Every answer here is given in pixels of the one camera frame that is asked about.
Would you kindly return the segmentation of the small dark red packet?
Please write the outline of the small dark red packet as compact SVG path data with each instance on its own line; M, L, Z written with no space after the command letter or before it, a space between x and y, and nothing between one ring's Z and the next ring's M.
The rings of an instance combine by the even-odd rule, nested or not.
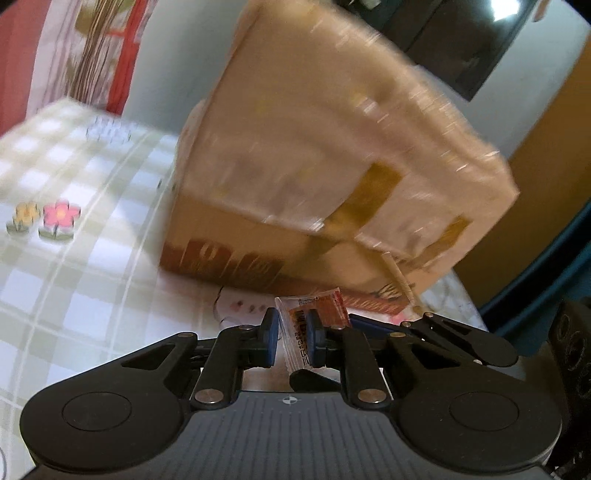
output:
M287 372L325 367L328 331L352 326L339 288L308 296L276 297Z

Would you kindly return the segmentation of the wooden door panel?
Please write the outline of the wooden door panel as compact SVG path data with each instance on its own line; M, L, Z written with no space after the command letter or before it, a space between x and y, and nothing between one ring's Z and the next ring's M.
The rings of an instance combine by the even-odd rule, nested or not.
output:
M590 44L510 159L520 196L456 267L481 307L517 278L590 199Z

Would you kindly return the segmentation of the plastic-lined cardboard box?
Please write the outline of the plastic-lined cardboard box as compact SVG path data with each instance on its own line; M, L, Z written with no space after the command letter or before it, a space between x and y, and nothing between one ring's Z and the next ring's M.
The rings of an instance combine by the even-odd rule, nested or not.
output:
M177 144L163 269L394 314L519 194L506 160L366 23L252 1Z

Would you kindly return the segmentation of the checkered lucky tablecloth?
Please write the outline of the checkered lucky tablecloth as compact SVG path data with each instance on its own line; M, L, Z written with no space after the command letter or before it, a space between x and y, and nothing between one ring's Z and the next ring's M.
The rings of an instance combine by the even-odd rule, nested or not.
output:
M273 298L162 271L176 137L61 99L1 139L1 475L38 391L174 333L259 322Z

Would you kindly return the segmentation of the dark window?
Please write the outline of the dark window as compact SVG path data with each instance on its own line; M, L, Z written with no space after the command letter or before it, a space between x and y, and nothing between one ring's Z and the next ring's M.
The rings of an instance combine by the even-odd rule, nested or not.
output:
M339 1L470 101L512 45L534 1Z

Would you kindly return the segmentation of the red printed curtain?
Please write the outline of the red printed curtain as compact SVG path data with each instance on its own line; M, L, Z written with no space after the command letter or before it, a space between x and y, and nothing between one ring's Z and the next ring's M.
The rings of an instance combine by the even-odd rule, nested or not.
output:
M123 112L152 0L1 3L1 132L69 97Z

